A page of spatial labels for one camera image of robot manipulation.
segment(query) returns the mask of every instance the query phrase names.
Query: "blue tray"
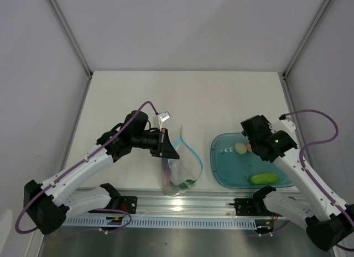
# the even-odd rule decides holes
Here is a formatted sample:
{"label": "blue tray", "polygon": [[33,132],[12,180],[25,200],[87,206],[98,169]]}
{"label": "blue tray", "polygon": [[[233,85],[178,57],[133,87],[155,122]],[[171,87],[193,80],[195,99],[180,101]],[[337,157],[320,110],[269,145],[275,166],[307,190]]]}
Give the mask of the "blue tray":
{"label": "blue tray", "polygon": [[290,187],[294,184],[284,172],[278,169],[269,161],[262,161],[261,158],[253,153],[240,155],[235,151],[236,143],[248,143],[248,139],[241,133],[221,134],[217,136],[210,150],[210,163],[214,177],[218,183],[227,188],[250,189],[262,188],[265,185],[253,185],[249,178],[253,174],[271,172],[279,176],[277,183],[271,186]]}

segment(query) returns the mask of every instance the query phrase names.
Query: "green cucumber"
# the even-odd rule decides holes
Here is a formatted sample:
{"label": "green cucumber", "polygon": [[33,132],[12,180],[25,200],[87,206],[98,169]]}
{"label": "green cucumber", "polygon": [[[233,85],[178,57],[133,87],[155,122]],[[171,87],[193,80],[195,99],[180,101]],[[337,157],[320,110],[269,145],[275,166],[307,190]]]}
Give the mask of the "green cucumber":
{"label": "green cucumber", "polygon": [[185,189],[188,189],[190,186],[186,184],[186,182],[190,185],[193,185],[194,184],[194,180],[191,180],[191,179],[188,179],[188,180],[185,180],[185,182],[182,182],[181,184],[179,184],[178,186],[173,184],[173,182],[171,182],[171,185],[175,188],[179,188],[181,190],[185,190]]}
{"label": "green cucumber", "polygon": [[275,173],[253,174],[249,178],[249,181],[254,185],[272,184],[278,182],[279,180],[279,176]]}

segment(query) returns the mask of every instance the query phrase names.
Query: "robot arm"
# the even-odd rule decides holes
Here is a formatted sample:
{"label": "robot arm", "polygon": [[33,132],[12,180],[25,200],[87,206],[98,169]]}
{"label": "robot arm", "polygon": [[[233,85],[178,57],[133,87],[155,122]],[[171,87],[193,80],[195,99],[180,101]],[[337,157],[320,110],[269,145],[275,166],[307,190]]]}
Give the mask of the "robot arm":
{"label": "robot arm", "polygon": [[[148,116],[143,112],[139,112],[115,140],[102,148],[117,133],[116,129],[125,125],[135,113],[133,111],[126,117],[123,124],[117,124],[112,130],[104,133],[84,156],[86,162],[83,162],[71,173],[65,175],[71,169],[68,167],[40,184],[32,180],[25,185],[24,206],[42,191],[42,186],[52,185],[52,188],[43,193],[26,211],[43,234],[49,234],[58,229],[67,217],[117,203],[120,195],[108,183],[91,191],[72,193],[92,175],[129,154],[132,148],[149,149],[152,156],[160,158],[179,159],[179,155],[169,140],[168,130],[162,128],[161,122],[159,128],[144,130],[148,123]],[[164,118],[163,120],[166,119],[166,113],[161,116]],[[99,148],[102,149],[89,159],[88,156]],[[65,176],[55,183],[55,180],[63,175]]]}
{"label": "robot arm", "polygon": [[[273,162],[286,173],[310,206],[284,196],[275,188],[266,186],[253,195],[260,210],[278,213],[306,229],[309,238],[322,250],[329,250],[353,232],[353,227],[339,210],[354,219],[354,204],[348,205],[320,178],[305,161],[300,162],[299,149],[290,136],[295,125],[290,119],[270,124],[264,116],[254,116],[241,123],[252,151],[264,161]],[[336,201],[332,203],[320,190],[314,179]]]}

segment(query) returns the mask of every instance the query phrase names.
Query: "round white object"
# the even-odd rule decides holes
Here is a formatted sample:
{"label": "round white object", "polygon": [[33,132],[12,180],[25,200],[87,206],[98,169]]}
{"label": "round white object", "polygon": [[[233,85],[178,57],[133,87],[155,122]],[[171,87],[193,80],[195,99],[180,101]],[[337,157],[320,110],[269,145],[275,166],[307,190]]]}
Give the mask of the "round white object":
{"label": "round white object", "polygon": [[235,150],[236,152],[238,152],[239,154],[243,155],[247,152],[247,147],[245,144],[242,143],[236,143],[235,144]]}

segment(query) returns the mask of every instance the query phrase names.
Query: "gray wall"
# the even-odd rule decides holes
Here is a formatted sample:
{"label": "gray wall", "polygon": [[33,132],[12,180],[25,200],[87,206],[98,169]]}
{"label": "gray wall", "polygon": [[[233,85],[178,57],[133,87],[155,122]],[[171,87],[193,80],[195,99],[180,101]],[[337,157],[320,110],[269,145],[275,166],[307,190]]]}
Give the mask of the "gray wall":
{"label": "gray wall", "polygon": [[[335,0],[289,80],[297,109],[319,109],[339,125],[338,139],[312,147],[310,154],[315,170],[349,203],[354,203],[353,2]],[[300,122],[307,142],[334,133],[321,116],[306,113]],[[351,240],[348,246],[354,248],[354,238]]]}
{"label": "gray wall", "polygon": [[284,71],[322,0],[58,0],[93,70]]}
{"label": "gray wall", "polygon": [[[58,170],[86,83],[45,0],[0,0],[0,215],[17,217],[23,186]],[[12,230],[1,256],[29,238]]]}

